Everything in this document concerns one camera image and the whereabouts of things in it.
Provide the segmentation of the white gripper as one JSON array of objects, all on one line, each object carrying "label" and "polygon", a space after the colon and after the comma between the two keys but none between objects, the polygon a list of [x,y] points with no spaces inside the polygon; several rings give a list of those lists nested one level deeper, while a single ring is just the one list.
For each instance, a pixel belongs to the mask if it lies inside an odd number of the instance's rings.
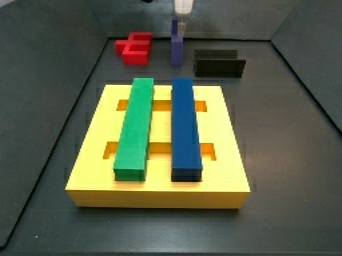
[{"label": "white gripper", "polygon": [[193,12],[194,0],[174,0],[175,14],[190,15]]}]

